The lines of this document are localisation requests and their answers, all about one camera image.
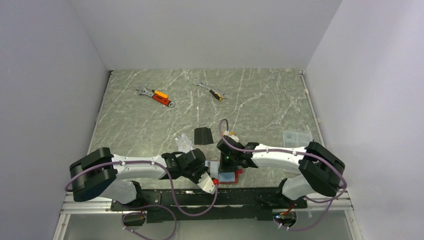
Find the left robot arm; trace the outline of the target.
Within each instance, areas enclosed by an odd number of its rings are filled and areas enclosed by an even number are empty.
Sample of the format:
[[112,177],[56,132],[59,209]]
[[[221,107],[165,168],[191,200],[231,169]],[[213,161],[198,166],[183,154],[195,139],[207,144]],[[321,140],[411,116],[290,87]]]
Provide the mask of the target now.
[[129,157],[111,153],[101,147],[69,167],[71,181],[65,187],[75,202],[97,197],[118,201],[131,210],[144,203],[141,185],[136,179],[176,180],[184,177],[208,194],[215,184],[205,165],[204,153],[196,148],[166,152],[152,157]]

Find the red leather card holder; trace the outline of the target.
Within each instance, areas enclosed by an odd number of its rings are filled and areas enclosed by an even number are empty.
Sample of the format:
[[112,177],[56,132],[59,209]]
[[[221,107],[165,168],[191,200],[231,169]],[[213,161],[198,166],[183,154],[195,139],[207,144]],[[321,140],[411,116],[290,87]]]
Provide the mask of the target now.
[[218,161],[205,161],[205,166],[208,167],[208,173],[212,178],[218,179],[223,185],[237,184],[239,175],[243,173],[241,168],[233,172],[222,172],[219,170],[220,163]]

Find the silver VIP card stack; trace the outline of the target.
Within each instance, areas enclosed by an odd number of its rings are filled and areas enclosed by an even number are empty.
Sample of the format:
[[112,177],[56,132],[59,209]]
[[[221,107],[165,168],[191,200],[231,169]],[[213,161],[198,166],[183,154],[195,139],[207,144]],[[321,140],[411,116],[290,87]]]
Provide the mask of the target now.
[[184,133],[177,136],[174,140],[179,152],[188,153],[194,149],[192,141]]

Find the black VIP card stack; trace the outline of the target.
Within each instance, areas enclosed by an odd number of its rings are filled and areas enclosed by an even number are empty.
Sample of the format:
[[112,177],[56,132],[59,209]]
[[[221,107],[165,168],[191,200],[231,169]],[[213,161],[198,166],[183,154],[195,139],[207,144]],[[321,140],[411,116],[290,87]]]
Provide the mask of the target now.
[[195,145],[210,145],[214,143],[212,130],[209,127],[198,127],[194,129]]

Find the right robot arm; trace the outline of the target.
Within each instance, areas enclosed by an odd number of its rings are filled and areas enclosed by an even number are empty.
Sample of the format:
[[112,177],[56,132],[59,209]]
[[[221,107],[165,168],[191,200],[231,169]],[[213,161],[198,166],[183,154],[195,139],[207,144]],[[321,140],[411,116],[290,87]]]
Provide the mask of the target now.
[[243,145],[225,135],[216,147],[221,152],[222,164],[231,167],[273,167],[296,173],[296,177],[283,180],[275,194],[276,203],[282,208],[312,193],[333,200],[339,190],[347,187],[343,178],[346,168],[344,162],[315,141],[309,142],[307,146],[284,148],[258,142]]

